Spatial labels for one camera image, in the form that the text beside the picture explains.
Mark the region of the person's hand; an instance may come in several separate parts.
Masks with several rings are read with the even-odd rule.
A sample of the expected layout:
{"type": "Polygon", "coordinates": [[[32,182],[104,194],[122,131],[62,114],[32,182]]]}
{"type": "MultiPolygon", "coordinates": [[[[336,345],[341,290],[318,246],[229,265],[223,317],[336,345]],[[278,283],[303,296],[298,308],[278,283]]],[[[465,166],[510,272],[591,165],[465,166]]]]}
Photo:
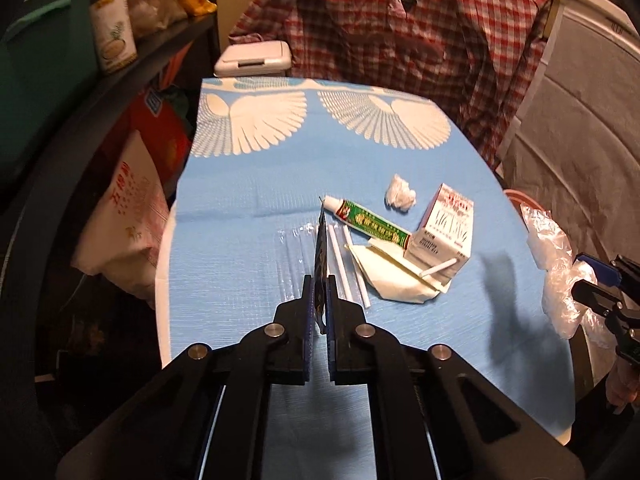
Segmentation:
{"type": "Polygon", "coordinates": [[[639,404],[639,370],[622,358],[617,358],[605,382],[608,402],[618,410],[628,404],[639,404]]]}

